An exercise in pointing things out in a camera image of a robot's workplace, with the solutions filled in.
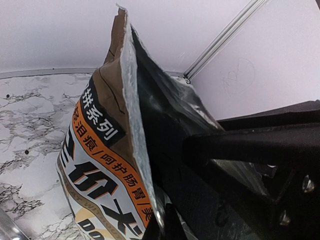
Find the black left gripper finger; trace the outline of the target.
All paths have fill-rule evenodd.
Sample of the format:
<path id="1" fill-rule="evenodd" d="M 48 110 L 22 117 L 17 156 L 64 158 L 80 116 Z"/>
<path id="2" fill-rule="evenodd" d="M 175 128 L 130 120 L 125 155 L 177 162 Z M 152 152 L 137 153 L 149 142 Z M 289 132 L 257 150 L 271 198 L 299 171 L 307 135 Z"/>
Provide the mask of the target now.
<path id="1" fill-rule="evenodd" d="M 143 240 L 194 240 L 187 221 L 187 204 L 166 203 L 164 207 L 164 217 L 160 213 L 154 213 L 153 208 L 146 210 L 146 219 L 149 220 Z"/>

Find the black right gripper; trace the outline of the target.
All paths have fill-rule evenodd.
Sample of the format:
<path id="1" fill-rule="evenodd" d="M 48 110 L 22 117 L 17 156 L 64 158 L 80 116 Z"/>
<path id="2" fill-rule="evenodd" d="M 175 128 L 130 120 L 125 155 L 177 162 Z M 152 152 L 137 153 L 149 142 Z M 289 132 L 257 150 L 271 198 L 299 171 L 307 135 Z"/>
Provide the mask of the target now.
<path id="1" fill-rule="evenodd" d="M 262 240 L 320 237 L 320 102 L 225 122 L 194 135 L 182 160 L 207 160 L 207 183 Z"/>

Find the brown dog food bag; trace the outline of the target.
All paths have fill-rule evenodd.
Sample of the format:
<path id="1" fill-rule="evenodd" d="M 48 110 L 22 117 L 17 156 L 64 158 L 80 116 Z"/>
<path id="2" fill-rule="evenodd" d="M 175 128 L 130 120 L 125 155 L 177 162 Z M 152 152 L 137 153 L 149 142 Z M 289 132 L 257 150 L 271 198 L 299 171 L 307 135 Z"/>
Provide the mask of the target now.
<path id="1" fill-rule="evenodd" d="M 183 141 L 223 132 L 184 79 L 148 54 L 119 7 L 101 67 L 75 105 L 57 172 L 86 240 L 142 240 L 146 210 L 186 204 L 195 240 L 257 240 L 250 226 L 182 160 Z"/>

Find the metal food scoop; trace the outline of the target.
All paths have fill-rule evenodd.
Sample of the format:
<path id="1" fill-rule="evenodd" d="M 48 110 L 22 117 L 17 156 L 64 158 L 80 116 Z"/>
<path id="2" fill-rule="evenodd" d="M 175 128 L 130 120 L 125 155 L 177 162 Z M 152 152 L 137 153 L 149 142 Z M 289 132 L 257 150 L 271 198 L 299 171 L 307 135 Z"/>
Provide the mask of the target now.
<path id="1" fill-rule="evenodd" d="M 0 209 L 0 240 L 29 240 L 2 209 Z"/>

